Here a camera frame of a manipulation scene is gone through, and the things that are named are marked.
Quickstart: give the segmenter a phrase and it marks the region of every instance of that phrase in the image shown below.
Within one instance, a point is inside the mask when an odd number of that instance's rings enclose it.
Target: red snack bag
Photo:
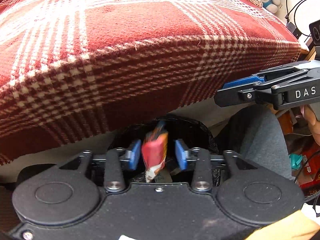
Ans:
[[[146,166],[146,182],[151,182],[164,168],[167,155],[168,132],[164,130],[164,122],[159,122],[153,132],[146,135],[141,147]]]

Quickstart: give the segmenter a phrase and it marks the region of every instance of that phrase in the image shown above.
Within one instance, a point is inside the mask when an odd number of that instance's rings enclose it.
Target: person's knee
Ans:
[[[265,105],[254,104],[243,108],[239,114],[241,118],[247,119],[248,121],[259,121],[276,119],[275,115]]]

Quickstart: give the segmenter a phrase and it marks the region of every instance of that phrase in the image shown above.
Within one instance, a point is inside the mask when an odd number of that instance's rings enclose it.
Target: red plaid blanket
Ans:
[[[4,0],[0,163],[210,98],[299,53],[247,0]]]

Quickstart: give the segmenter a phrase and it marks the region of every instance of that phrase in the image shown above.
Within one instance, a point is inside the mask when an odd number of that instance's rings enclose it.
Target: white plaid pattern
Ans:
[[[88,52],[86,10],[140,3],[170,3],[202,34],[146,39]],[[31,4],[35,4],[31,11],[21,13]],[[273,38],[250,37],[236,19],[224,12],[226,9],[258,22]],[[109,129],[104,105],[181,84],[188,86],[178,99],[179,106],[212,97],[231,73],[242,71],[246,66],[254,68],[246,59],[250,48],[263,44],[263,48],[273,49],[274,44],[277,45],[268,62],[265,57],[254,60],[257,67],[268,67],[279,64],[288,50],[297,46],[295,41],[283,38],[274,27],[276,24],[280,23],[269,12],[240,0],[20,0],[10,3],[0,14],[0,33],[4,33],[0,36],[0,46],[19,35],[22,39],[10,80],[0,87],[1,105],[8,106],[0,107],[0,139],[41,126],[60,145],[81,140]],[[75,44],[75,37],[79,38],[79,44]],[[41,67],[36,66],[39,60]]]

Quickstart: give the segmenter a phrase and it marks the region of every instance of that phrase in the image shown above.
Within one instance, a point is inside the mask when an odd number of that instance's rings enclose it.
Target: metal screw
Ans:
[[[121,189],[121,183],[119,181],[110,181],[107,182],[107,188],[111,190]]]
[[[196,183],[196,189],[198,190],[205,190],[208,189],[210,187],[210,184],[206,181],[198,181]]]
[[[155,191],[156,191],[156,192],[163,192],[163,191],[164,191],[164,189],[163,189],[163,188],[161,188],[161,187],[156,187],[156,188],[155,188]]]
[[[22,233],[22,237],[25,240],[32,240],[33,239],[33,234],[30,231],[24,231]]]

